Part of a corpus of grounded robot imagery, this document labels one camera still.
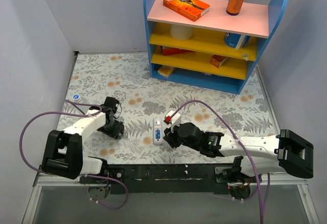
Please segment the white remote control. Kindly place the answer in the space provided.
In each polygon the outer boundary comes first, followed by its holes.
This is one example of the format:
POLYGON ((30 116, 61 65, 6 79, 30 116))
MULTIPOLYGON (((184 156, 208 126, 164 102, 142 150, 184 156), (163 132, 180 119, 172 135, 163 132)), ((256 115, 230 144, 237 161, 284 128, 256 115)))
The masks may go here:
POLYGON ((153 144, 162 145, 162 119, 160 117, 153 118, 153 144))

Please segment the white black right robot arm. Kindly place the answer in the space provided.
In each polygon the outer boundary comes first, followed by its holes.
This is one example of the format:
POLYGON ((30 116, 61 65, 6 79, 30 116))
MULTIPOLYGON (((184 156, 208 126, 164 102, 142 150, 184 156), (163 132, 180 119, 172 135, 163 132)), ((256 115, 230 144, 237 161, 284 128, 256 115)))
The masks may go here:
POLYGON ((163 139, 172 148, 187 146, 210 158, 233 156, 236 166, 231 175, 237 182, 275 172, 301 179, 314 176, 314 146, 291 130, 267 137, 235 139, 220 132, 204 132, 188 122, 166 128, 164 134, 163 139))

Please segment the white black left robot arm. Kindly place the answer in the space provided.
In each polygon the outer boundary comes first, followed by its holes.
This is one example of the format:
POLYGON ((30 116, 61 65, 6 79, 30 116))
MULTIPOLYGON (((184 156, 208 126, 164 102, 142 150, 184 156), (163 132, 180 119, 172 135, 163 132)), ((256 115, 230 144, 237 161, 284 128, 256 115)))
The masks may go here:
POLYGON ((99 131, 111 138, 120 139, 124 125, 115 114, 121 107, 114 97, 107 97, 99 107, 91 106, 86 117, 62 131, 48 134, 41 169, 49 174, 76 179, 90 174, 97 183, 104 183, 109 176, 107 161, 83 155, 83 143, 99 131))

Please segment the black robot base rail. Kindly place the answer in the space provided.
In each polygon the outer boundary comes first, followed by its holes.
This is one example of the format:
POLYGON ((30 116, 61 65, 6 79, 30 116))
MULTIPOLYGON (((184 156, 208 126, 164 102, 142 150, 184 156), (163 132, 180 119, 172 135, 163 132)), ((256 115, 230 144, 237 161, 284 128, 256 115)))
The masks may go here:
POLYGON ((109 164, 101 171, 124 183, 129 193, 206 192, 228 194, 228 184, 247 182, 231 163, 216 164, 109 164))

